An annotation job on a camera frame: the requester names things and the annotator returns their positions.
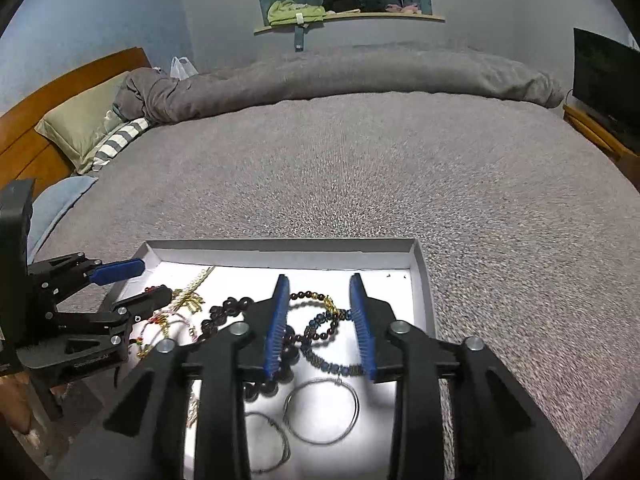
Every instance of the wooden headboard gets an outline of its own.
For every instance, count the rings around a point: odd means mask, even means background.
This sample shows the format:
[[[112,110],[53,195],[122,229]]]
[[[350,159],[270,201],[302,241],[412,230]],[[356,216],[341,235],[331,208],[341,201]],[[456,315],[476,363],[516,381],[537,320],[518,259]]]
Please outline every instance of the wooden headboard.
[[[111,54],[44,85],[0,117],[0,189],[14,178],[35,178],[35,198],[68,177],[73,171],[71,162],[33,127],[71,97],[141,66],[150,66],[141,48]]]

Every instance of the blue beaded bracelet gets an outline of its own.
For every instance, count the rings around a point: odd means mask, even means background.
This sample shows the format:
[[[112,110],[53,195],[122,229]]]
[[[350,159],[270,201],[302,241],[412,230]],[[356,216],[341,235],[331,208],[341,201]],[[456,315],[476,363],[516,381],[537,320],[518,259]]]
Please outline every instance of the blue beaded bracelet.
[[[309,336],[309,338],[313,338],[314,334],[316,334],[316,331],[318,329],[319,326],[321,326],[323,323],[327,322],[327,321],[335,321],[337,322],[339,319],[345,319],[345,320],[351,320],[351,310],[341,310],[339,311],[339,314],[334,315],[331,314],[329,312],[323,312],[322,314],[318,314],[315,318],[313,318],[308,326],[305,329],[305,335]],[[329,332],[332,329],[329,329],[327,331],[328,335],[332,335],[334,332],[332,331],[330,334]],[[361,365],[349,365],[349,366],[344,366],[344,365],[340,365],[340,364],[336,364],[336,363],[329,363],[327,361],[325,361],[324,359],[322,359],[319,355],[315,354],[312,349],[311,349],[311,343],[304,343],[301,348],[300,351],[302,352],[302,355],[305,356],[305,359],[309,362],[309,364],[311,364],[313,367],[318,368],[321,372],[325,372],[328,374],[333,374],[333,375],[338,375],[338,376],[353,376],[353,377],[357,377],[360,375],[364,375],[364,371],[362,369]]]

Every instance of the green pillow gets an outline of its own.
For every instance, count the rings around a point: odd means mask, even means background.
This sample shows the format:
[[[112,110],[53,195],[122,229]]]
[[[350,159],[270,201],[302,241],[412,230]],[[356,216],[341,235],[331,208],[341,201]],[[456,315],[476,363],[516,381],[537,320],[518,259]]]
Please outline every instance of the green pillow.
[[[91,169],[100,143],[124,124],[111,108],[127,73],[123,72],[63,102],[36,124],[35,130],[55,142],[79,174]]]

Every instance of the bolt head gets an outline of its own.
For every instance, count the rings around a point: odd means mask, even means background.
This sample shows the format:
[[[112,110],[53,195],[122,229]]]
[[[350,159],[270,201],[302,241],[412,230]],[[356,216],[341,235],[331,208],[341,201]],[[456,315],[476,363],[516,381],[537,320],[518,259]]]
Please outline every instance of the bolt head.
[[[171,350],[175,348],[175,341],[173,339],[162,339],[156,345],[156,350],[158,350],[161,354],[168,354]]]
[[[249,332],[249,325],[244,321],[238,321],[229,326],[229,332],[233,335],[244,335]]]
[[[465,339],[465,345],[469,350],[478,351],[484,348],[484,341],[477,335],[473,335]]]
[[[411,325],[406,321],[396,320],[389,325],[389,330],[395,334],[406,334],[411,330]]]

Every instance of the gray duvet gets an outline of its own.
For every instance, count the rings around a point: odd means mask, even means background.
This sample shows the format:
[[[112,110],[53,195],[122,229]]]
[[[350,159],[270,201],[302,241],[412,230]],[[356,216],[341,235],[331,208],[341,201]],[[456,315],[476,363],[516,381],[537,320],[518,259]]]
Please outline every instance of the gray duvet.
[[[410,43],[290,54],[184,81],[139,68],[123,81],[114,110],[127,120],[178,123],[287,99],[388,91],[472,94],[548,108],[564,97],[554,79],[522,63]]]
[[[38,259],[117,260],[150,239],[417,237],[440,337],[487,340],[587,473],[640,400],[639,218],[632,184],[538,105],[350,94],[149,130]]]

